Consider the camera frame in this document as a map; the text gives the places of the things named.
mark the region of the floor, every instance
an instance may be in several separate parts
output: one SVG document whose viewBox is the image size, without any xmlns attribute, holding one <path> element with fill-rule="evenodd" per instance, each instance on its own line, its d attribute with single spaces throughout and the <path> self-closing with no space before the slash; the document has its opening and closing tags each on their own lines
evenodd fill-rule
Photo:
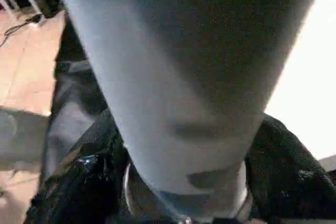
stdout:
<svg viewBox="0 0 336 224">
<path fill-rule="evenodd" d="M 59 13 L 41 26 L 27 26 L 0 48 L 0 187 L 6 190 L 0 198 L 3 224 L 23 222 L 37 188 L 63 17 Z M 13 25 L 0 10 L 0 41 Z"/>
</svg>

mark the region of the cable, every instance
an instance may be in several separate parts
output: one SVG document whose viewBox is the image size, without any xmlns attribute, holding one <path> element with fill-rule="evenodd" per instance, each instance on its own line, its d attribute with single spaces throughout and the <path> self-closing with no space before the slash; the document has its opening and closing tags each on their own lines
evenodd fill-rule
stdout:
<svg viewBox="0 0 336 224">
<path fill-rule="evenodd" d="M 6 41 L 9 39 L 9 37 L 13 33 L 15 33 L 16 31 L 18 31 L 20 28 L 28 25 L 29 23 L 39 23 L 40 20 L 41 20 L 41 18 L 42 18 L 42 14 L 36 14 L 33 17 L 26 19 L 23 24 L 20 24 L 20 25 L 17 25 L 17 26 L 13 26 L 10 29 L 8 29 L 7 31 L 5 31 L 5 33 L 4 33 L 5 39 L 0 44 L 0 48 L 6 43 Z"/>
</svg>

